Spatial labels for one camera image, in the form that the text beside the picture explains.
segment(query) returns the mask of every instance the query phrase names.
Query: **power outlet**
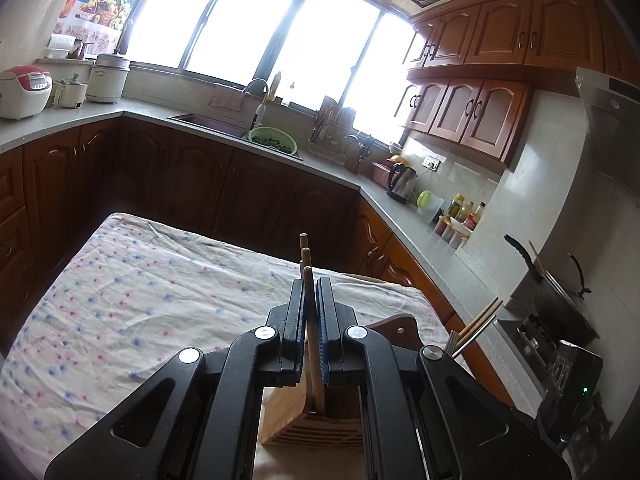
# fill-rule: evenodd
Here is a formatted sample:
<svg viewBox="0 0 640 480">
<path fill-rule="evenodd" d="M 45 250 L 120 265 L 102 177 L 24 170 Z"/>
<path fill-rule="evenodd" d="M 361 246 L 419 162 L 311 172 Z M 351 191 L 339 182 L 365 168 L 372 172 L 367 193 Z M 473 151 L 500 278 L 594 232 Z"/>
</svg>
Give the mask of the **power outlet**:
<svg viewBox="0 0 640 480">
<path fill-rule="evenodd" d="M 422 165 L 427 168 L 427 170 L 438 171 L 440 161 L 432 156 L 426 156 L 422 162 Z"/>
</svg>

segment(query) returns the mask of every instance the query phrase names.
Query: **poster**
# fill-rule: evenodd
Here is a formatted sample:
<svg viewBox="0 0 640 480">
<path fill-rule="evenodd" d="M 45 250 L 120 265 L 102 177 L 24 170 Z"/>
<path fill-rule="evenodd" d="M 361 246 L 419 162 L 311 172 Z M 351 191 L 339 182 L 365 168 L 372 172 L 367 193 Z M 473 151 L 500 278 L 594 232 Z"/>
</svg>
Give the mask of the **poster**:
<svg viewBox="0 0 640 480">
<path fill-rule="evenodd" d="M 114 51 L 137 0 L 66 0 L 53 32 L 87 43 L 92 56 Z"/>
</svg>

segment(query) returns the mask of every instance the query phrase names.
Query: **countertop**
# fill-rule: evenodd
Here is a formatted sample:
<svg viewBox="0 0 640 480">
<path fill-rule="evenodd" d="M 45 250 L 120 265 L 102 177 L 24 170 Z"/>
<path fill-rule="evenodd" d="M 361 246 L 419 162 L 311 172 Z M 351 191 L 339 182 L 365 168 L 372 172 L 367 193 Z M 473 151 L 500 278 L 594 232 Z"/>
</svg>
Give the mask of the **countertop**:
<svg viewBox="0 0 640 480">
<path fill-rule="evenodd" d="M 121 99 L 117 104 L 85 102 L 78 109 L 50 108 L 21 121 L 0 120 L 0 153 L 55 132 L 122 115 L 215 138 L 217 142 L 272 158 L 359 190 L 360 195 L 379 213 L 420 263 L 463 321 L 469 322 L 494 298 L 481 279 L 457 256 L 456 251 L 435 235 L 433 227 L 417 214 L 415 206 L 395 202 L 372 180 L 354 175 L 327 160 L 315 158 L 304 150 L 301 150 L 303 160 L 298 160 L 256 144 L 168 119 L 182 113 L 183 110 L 127 98 Z M 529 415 L 535 415 L 542 397 L 502 333 L 491 326 L 478 338 L 478 343 L 516 407 Z"/>
</svg>

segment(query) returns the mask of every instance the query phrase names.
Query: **window frame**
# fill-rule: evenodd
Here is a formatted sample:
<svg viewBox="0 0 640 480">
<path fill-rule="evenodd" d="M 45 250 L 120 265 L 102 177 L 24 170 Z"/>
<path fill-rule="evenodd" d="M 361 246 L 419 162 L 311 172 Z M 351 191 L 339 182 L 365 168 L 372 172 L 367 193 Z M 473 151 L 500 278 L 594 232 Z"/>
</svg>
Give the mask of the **window frame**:
<svg viewBox="0 0 640 480">
<path fill-rule="evenodd" d="M 385 14 L 393 14 L 395 16 L 398 16 L 404 20 L 407 20 L 408 22 L 408 18 L 407 16 L 405 16 L 402 12 L 400 12 L 398 9 L 394 8 L 394 7 L 390 7 L 388 5 L 385 5 L 384 3 L 382 3 L 382 1 L 380 0 L 363 0 L 365 2 L 367 2 L 368 4 L 374 6 L 375 8 L 377 8 L 379 10 L 379 14 L 378 17 L 371 29 L 371 32 L 369 33 L 369 36 L 367 38 L 367 41 L 364 43 L 362 50 L 360 51 L 360 55 L 358 57 L 358 60 L 356 62 L 356 64 L 351 68 L 351 75 L 345 85 L 344 90 L 342 91 L 342 94 L 340 96 L 340 100 L 338 101 L 338 103 L 340 105 L 344 104 L 344 101 L 347 97 L 347 94 L 351 88 L 351 84 L 353 83 L 353 80 L 356 77 L 356 74 L 358 73 L 358 70 L 360 69 L 361 65 L 362 65 L 362 61 L 364 60 L 367 51 L 369 49 L 369 45 L 371 44 L 371 41 L 378 29 L 378 25 L 380 24 L 380 21 L 382 20 L 382 18 L 384 17 Z M 133 32 L 133 28 L 135 26 L 135 21 L 138 18 L 138 16 L 140 15 L 140 12 L 142 11 L 144 4 L 145 4 L 146 0 L 138 0 L 136 5 L 134 6 L 134 9 L 131 12 L 131 15 L 129 17 L 129 19 L 127 20 L 127 25 L 125 30 L 123 31 L 123 34 L 120 37 L 120 40 L 118 41 L 118 44 L 116 46 L 115 52 L 118 54 L 123 54 L 125 55 L 127 53 L 127 49 L 129 47 L 129 40 L 131 37 L 131 34 Z M 131 61 L 131 66 L 134 68 L 141 68 L 141 69 L 146 69 L 146 70 L 155 70 L 158 72 L 167 72 L 167 73 L 171 73 L 171 74 L 175 74 L 175 75 L 180 75 L 183 77 L 187 77 L 190 79 L 195 79 L 198 81 L 203 81 L 203 82 L 208 82 L 208 83 L 217 83 L 217 84 L 223 84 L 226 86 L 230 86 L 232 88 L 238 88 L 238 89 L 244 89 L 244 85 L 243 83 L 239 83 L 239 82 L 235 82 L 235 81 L 228 81 L 222 78 L 218 78 L 215 76 L 210 76 L 210 75 L 206 75 L 206 74 L 202 74 L 200 72 L 192 72 L 190 70 L 187 70 L 186 67 L 189 63 L 189 60 L 191 58 L 191 54 L 193 53 L 193 49 L 195 47 L 196 42 L 198 41 L 198 39 L 200 38 L 200 33 L 202 32 L 202 30 L 204 29 L 204 27 L 207 24 L 207 20 L 209 19 L 212 10 L 214 9 L 216 3 L 218 2 L 218 0 L 209 0 L 209 2 L 207 3 L 207 5 L 205 6 L 205 8 L 202 10 L 202 13 L 200 15 L 200 19 L 198 20 L 197 24 L 194 27 L 194 30 L 191 34 L 191 37 L 189 39 L 189 41 L 187 42 L 187 45 L 184 48 L 184 51 L 182 53 L 182 57 L 180 58 L 180 63 L 178 64 L 177 68 L 173 68 L 173 67 L 169 67 L 169 66 L 165 66 L 165 65 L 158 65 L 158 64 L 154 64 L 154 63 L 147 63 L 147 62 L 143 62 L 143 61 Z M 302 6 L 305 4 L 306 0 L 292 0 L 290 5 L 289 5 L 289 9 L 286 10 L 286 12 L 284 13 L 282 19 L 280 20 L 280 23 L 278 24 L 278 26 L 276 27 L 273 35 L 271 36 L 271 39 L 269 40 L 269 43 L 267 44 L 267 47 L 264 51 L 264 53 L 262 54 L 262 57 L 260 58 L 260 61 L 258 63 L 258 66 L 255 69 L 255 73 L 254 73 L 254 77 L 253 78 L 262 78 L 262 79 L 267 79 L 268 76 L 270 76 L 271 72 L 273 71 L 273 67 L 275 66 L 275 63 L 278 59 L 278 56 L 280 55 L 280 52 L 282 50 L 282 47 L 284 46 L 284 43 L 287 39 L 287 35 L 290 32 L 290 28 L 293 24 L 293 21 L 295 20 L 296 16 L 298 15 L 298 13 L 300 12 L 300 9 L 302 8 Z M 264 95 L 264 89 L 262 87 L 260 87 L 259 91 L 250 91 L 251 94 L 255 94 L 258 96 L 263 96 Z M 303 105 L 297 104 L 295 102 L 293 102 L 291 104 L 292 106 L 290 106 L 292 109 L 295 109 L 298 112 L 310 115 L 310 116 L 315 116 L 315 114 L 317 113 L 316 110 L 313 110 L 312 108 L 307 108 Z M 358 132 L 357 130 L 354 130 L 355 134 L 362 134 L 364 135 L 362 132 Z M 402 137 L 399 139 L 399 143 L 400 144 L 404 144 L 404 141 L 406 140 L 406 135 L 402 135 Z M 379 146 L 380 148 L 384 148 L 387 149 L 388 148 L 388 144 L 375 139 L 374 137 L 374 144 Z"/>
</svg>

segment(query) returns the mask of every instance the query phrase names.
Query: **faucet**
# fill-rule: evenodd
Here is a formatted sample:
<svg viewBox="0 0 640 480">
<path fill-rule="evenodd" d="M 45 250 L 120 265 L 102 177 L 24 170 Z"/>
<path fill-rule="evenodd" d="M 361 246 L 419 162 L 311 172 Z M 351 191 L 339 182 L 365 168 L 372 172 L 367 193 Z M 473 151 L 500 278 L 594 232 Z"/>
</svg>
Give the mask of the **faucet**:
<svg viewBox="0 0 640 480">
<path fill-rule="evenodd" d="M 262 117 L 264 116 L 264 112 L 267 109 L 265 106 L 265 102 L 267 102 L 267 97 L 269 96 L 269 92 L 270 92 L 269 83 L 267 83 L 264 79 L 255 78 L 255 79 L 251 79 L 251 81 L 247 83 L 247 86 L 244 87 L 244 90 L 242 90 L 242 93 L 246 94 L 249 91 L 249 86 L 251 86 L 251 83 L 255 81 L 262 81 L 264 83 L 264 88 L 266 88 L 266 91 L 264 92 L 262 103 L 258 106 L 258 108 L 255 111 L 254 120 L 252 121 L 251 126 L 249 127 L 249 131 L 253 130 L 256 124 L 258 126 L 262 124 Z"/>
</svg>

